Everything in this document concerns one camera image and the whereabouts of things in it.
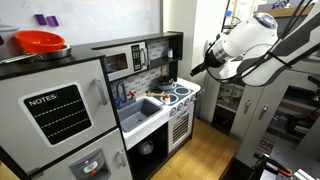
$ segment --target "toy kitchen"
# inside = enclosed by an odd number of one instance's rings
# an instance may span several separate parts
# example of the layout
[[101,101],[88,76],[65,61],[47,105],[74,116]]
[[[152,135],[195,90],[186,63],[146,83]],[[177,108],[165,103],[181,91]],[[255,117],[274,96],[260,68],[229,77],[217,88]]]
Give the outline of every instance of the toy kitchen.
[[1,64],[1,161],[20,179],[151,178],[192,138],[200,86],[177,77],[182,46],[159,33]]

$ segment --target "sink basin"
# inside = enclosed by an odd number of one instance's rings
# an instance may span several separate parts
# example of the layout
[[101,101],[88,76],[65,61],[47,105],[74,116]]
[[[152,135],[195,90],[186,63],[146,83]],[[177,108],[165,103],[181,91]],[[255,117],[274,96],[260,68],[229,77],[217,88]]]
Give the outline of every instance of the sink basin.
[[141,99],[118,111],[122,131],[130,132],[162,110],[148,99]]

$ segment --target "chalkboard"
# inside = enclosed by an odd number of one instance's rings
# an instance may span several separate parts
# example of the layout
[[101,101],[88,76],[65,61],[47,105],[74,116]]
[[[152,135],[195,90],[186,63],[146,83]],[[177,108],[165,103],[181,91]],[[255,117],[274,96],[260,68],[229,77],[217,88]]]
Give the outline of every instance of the chalkboard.
[[76,85],[26,98],[23,102],[51,145],[87,128],[92,123]]

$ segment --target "toy stove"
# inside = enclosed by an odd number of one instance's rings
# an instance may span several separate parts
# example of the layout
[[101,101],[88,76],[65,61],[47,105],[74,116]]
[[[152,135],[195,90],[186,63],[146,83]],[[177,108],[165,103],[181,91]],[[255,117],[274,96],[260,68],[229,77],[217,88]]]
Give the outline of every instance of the toy stove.
[[[157,93],[157,94],[170,94],[170,102],[171,103],[169,104],[169,106],[172,106],[175,103],[177,103],[180,99],[183,99],[184,97],[191,94],[193,92],[193,90],[174,83],[173,88],[170,90],[163,91],[158,88],[154,88],[154,89],[150,90],[150,92]],[[154,98],[156,98],[157,100],[164,103],[164,97],[155,96]]]

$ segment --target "oven door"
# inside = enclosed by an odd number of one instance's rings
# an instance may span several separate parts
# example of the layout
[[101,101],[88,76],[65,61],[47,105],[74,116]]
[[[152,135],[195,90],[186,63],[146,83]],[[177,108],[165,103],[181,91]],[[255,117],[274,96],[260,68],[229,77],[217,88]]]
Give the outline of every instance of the oven door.
[[117,125],[100,60],[3,80],[0,92],[0,145],[27,173]]
[[105,54],[106,70],[110,81],[129,76],[148,68],[144,42],[96,50]]
[[177,113],[169,120],[168,152],[174,150],[190,134],[192,129],[194,104]]

